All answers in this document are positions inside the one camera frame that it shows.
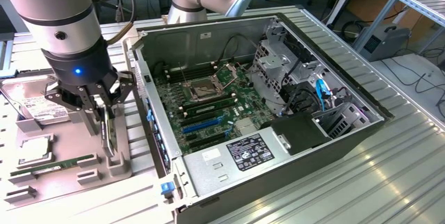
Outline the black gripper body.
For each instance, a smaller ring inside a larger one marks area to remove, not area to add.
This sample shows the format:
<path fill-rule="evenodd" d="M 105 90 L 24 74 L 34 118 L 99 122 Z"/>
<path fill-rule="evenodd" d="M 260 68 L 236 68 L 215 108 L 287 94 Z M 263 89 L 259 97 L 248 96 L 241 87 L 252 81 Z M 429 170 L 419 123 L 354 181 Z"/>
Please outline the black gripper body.
<path fill-rule="evenodd" d="M 56 54 L 42 50 L 64 90 L 74 91 L 80 86 L 94 87 L 97 84 L 107 89 L 117 80 L 117 72 L 112 67 L 107 41 L 99 38 L 85 51 L 76 54 Z"/>

